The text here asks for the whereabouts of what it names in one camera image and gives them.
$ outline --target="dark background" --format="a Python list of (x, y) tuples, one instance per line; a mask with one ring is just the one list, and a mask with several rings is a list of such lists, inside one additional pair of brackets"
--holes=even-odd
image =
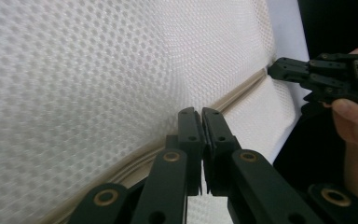
[[(358, 0), (298, 0), (298, 4), (311, 59), (358, 48)], [(312, 104), (303, 110), (274, 166), (302, 191), (316, 183), (342, 185), (344, 152), (331, 111)]]

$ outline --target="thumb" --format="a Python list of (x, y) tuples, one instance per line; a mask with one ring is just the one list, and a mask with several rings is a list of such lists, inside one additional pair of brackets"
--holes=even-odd
[(332, 104), (333, 110), (342, 118), (358, 124), (358, 104), (347, 99), (335, 100)]

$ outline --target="white textured fabric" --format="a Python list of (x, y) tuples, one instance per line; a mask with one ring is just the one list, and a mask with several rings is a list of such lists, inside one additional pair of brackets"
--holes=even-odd
[[(36, 222), (173, 131), (177, 111), (231, 92), (273, 50), (260, 0), (0, 0), (0, 223)], [(280, 118), (273, 143), (292, 112), (286, 93), (260, 88), (227, 120), (242, 144), (268, 152), (263, 135), (247, 136)], [(243, 111), (257, 115), (246, 126), (235, 121)], [(220, 220), (212, 202), (195, 200), (189, 223)]]

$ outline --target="white mesh fabric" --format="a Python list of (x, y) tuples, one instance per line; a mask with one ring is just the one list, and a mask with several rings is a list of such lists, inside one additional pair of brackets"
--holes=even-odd
[[(177, 111), (246, 81), (273, 49), (260, 0), (0, 1), (0, 223), (36, 222), (174, 130)], [(257, 128), (246, 127), (235, 134)], [(218, 220), (191, 206), (190, 223)]]

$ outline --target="metal ring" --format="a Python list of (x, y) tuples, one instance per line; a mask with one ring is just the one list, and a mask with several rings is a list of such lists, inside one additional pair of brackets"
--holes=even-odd
[(257, 156), (252, 152), (242, 152), (240, 158), (243, 161), (257, 161)]
[(163, 159), (165, 161), (179, 161), (180, 155), (177, 152), (167, 152), (164, 154)]
[[(101, 196), (103, 196), (105, 193), (110, 193), (112, 195), (112, 198), (109, 200), (101, 200)], [(104, 189), (98, 192), (94, 197), (94, 203), (98, 206), (107, 206), (111, 203), (113, 203), (118, 198), (118, 192), (115, 189)]]
[[(351, 199), (347, 195), (341, 193), (336, 189), (322, 189), (321, 193), (322, 196), (330, 203), (341, 207), (348, 207), (349, 205), (351, 205)], [(331, 194), (338, 195), (340, 199), (332, 197)]]

